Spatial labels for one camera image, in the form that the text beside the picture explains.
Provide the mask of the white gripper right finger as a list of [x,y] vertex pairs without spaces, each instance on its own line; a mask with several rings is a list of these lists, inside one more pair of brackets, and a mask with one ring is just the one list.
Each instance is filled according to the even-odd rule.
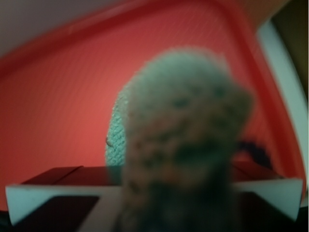
[[303,180],[286,177],[252,161],[234,161],[233,186],[244,232],[292,232],[302,200]]

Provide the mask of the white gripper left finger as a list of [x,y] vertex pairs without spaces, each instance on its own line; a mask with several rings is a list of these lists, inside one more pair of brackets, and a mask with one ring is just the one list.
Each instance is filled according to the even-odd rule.
[[52,168],[5,188],[13,232],[114,232],[121,166]]

